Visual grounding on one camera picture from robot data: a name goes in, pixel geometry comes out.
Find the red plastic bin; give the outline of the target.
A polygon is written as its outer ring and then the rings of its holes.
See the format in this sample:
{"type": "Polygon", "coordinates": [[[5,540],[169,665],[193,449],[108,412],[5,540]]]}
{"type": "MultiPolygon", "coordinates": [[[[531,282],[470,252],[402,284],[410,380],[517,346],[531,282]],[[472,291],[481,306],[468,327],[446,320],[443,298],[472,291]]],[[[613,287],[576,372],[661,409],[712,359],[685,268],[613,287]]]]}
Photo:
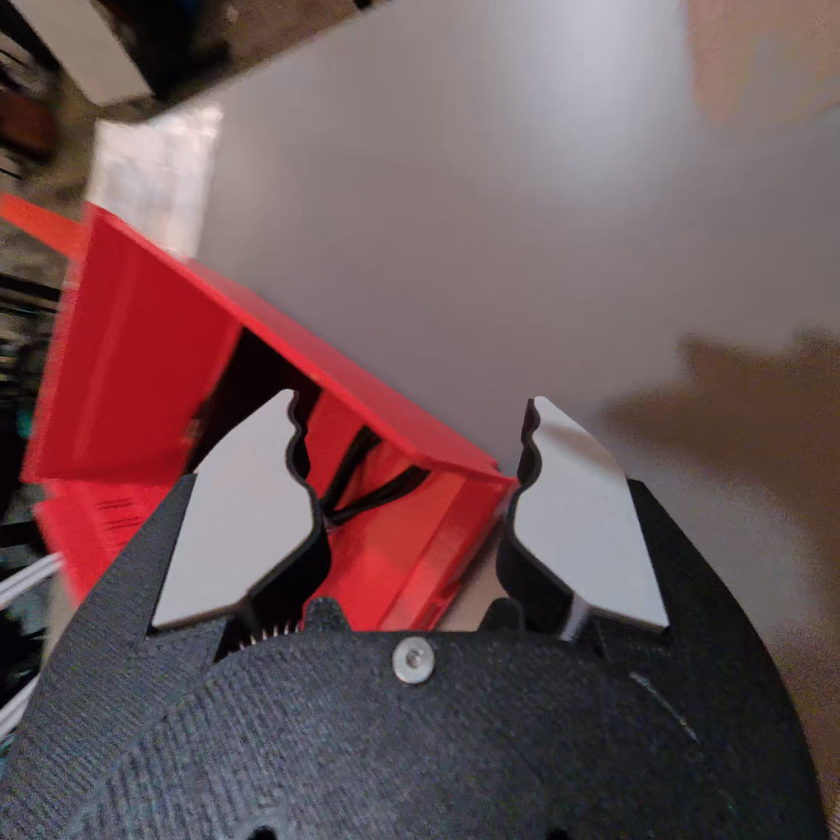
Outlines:
{"type": "Polygon", "coordinates": [[[416,467],[399,500],[329,536],[316,596],[353,629],[426,631],[456,598],[515,479],[458,435],[239,284],[185,264],[90,205],[82,223],[21,199],[2,218],[67,257],[54,338],[23,467],[36,518],[80,604],[199,458],[200,444],[287,387],[313,388],[309,479],[323,497],[362,427],[381,442],[337,512],[416,467]]]}

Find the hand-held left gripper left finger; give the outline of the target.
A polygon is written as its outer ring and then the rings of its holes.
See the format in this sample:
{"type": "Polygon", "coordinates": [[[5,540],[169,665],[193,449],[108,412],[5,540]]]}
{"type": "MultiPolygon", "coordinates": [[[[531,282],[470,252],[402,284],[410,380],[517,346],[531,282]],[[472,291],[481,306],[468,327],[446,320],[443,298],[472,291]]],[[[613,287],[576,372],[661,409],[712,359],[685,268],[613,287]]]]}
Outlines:
{"type": "Polygon", "coordinates": [[[292,631],[330,570],[320,500],[307,481],[298,394],[283,390],[228,432],[192,487],[154,614],[155,631],[211,618],[234,640],[292,631]]]}

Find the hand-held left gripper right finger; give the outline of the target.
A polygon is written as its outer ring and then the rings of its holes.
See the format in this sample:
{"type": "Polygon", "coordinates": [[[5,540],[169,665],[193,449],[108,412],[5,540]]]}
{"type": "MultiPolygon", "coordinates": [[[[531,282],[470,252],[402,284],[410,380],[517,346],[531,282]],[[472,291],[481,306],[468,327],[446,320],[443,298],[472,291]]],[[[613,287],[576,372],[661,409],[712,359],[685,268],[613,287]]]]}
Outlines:
{"type": "Polygon", "coordinates": [[[497,577],[527,626],[565,642],[596,618],[656,634],[669,627],[623,469],[541,395],[528,400],[518,483],[503,517],[497,577]]]}

